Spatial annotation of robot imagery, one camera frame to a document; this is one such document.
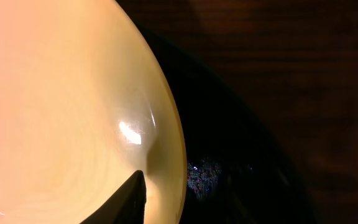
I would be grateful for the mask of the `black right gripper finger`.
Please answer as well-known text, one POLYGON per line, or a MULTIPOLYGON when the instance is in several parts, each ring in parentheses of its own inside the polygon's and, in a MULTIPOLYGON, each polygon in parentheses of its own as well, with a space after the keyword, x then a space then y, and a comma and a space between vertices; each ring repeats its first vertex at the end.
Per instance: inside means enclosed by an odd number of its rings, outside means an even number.
POLYGON ((146 192, 144 173, 137 170, 80 224, 143 224, 146 192))

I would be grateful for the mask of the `yellow plate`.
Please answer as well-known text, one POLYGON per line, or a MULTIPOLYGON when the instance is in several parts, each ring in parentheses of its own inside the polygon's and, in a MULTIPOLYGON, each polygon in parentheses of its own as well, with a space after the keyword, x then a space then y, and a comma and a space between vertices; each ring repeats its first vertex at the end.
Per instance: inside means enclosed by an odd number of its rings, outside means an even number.
POLYGON ((116 1, 0 1, 0 223, 80 223, 137 170, 178 223, 186 152, 150 47, 116 1))

